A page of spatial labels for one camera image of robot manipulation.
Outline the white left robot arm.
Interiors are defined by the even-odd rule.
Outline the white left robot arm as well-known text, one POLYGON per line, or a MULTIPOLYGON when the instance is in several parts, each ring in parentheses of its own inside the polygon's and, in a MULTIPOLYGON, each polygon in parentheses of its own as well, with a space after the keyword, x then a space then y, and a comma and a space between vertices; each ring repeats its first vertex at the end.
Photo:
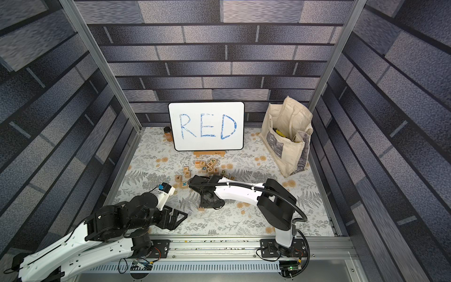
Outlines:
POLYGON ((20 282, 65 282, 101 264, 122 259, 146 259, 161 252, 149 238, 151 226, 174 230, 185 212, 166 205, 169 194, 146 192, 128 202, 104 206, 57 242, 13 258, 11 271, 20 282))

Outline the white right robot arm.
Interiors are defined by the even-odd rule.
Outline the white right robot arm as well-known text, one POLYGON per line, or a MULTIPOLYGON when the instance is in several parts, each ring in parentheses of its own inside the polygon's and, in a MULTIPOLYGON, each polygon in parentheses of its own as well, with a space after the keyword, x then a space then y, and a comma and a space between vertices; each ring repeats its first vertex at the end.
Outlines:
POLYGON ((194 176, 188 186, 200 195, 200 207, 219 209, 234 200, 258 207, 266 221, 275 228, 275 241, 283 248, 292 246, 294 222, 306 222, 307 216, 297 206, 296 198, 274 179, 264 183, 244 183, 213 175, 194 176))

